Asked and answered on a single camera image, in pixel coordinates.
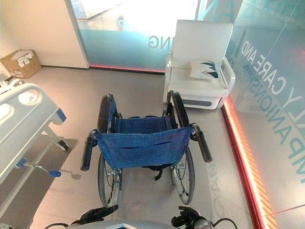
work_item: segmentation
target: red led light strip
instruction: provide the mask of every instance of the red led light strip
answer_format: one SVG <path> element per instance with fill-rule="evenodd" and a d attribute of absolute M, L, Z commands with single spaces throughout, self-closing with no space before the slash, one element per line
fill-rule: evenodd
<path fill-rule="evenodd" d="M 164 70 L 155 70 L 155 69 L 139 69 L 139 68 L 126 68 L 120 66 L 107 66 L 107 65 L 96 65 L 89 63 L 90 67 L 95 68 L 109 68 L 109 69 L 120 69 L 120 70 L 131 70 L 131 71 L 138 71 L 138 72 L 156 72 L 156 73 L 164 73 Z"/>
<path fill-rule="evenodd" d="M 227 127 L 232 131 L 232 137 L 235 141 L 234 148 L 237 151 L 235 158 L 254 224 L 259 229 L 277 229 L 263 180 L 230 98 L 227 98 L 224 103 L 223 113 Z"/>

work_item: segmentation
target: white wall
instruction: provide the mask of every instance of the white wall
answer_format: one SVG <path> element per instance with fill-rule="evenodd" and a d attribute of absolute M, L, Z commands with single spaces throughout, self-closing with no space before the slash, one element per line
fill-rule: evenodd
<path fill-rule="evenodd" d="M 1 21 L 42 65 L 89 67 L 64 0 L 1 0 Z"/>
<path fill-rule="evenodd" d="M 19 49 L 19 46 L 15 43 L 15 41 L 8 35 L 5 27 L 0 25 L 0 58 L 5 57 L 12 52 Z M 0 71 L 4 74 L 0 75 L 0 80 L 5 80 L 10 77 L 10 73 L 6 70 L 2 63 L 0 63 Z"/>

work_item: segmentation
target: orange light strip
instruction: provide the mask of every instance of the orange light strip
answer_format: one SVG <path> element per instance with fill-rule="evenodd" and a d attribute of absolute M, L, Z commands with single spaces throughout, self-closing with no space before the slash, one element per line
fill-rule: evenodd
<path fill-rule="evenodd" d="M 242 163 L 246 170 L 247 180 L 250 183 L 251 192 L 255 199 L 255 208 L 259 213 L 261 226 L 264 229 L 277 229 L 277 223 L 273 215 L 266 189 L 264 188 L 263 180 L 256 166 L 255 159 L 251 153 L 249 144 L 244 135 L 230 98 L 226 99 L 224 103 L 224 109 L 233 130 L 233 135 L 239 153 L 241 154 Z"/>

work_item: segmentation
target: white armchair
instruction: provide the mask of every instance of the white armchair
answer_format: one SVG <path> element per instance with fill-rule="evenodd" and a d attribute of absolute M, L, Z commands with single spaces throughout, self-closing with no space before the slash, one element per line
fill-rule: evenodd
<path fill-rule="evenodd" d="M 172 52 L 166 58 L 163 102 L 170 90 L 180 93 L 184 106 L 220 108 L 235 83 L 235 74 L 225 57 L 232 35 L 231 23 L 178 20 Z M 191 61 L 216 65 L 218 78 L 191 78 Z"/>

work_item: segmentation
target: hospital bed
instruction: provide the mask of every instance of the hospital bed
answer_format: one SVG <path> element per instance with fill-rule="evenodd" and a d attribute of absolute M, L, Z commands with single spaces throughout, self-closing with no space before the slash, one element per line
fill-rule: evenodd
<path fill-rule="evenodd" d="M 8 85 L 6 90 L 3 87 L 0 89 L 0 184 L 14 168 L 30 167 L 8 196 L 1 200 L 1 217 L 35 167 L 54 177 L 61 175 L 59 171 L 48 171 L 38 163 L 52 144 L 62 150 L 67 150 L 69 146 L 49 127 L 51 122 L 61 125 L 66 116 L 39 86 L 25 83 L 19 86 Z M 34 161 L 29 163 L 23 155 L 42 132 L 45 132 L 51 141 L 42 152 L 37 152 Z"/>

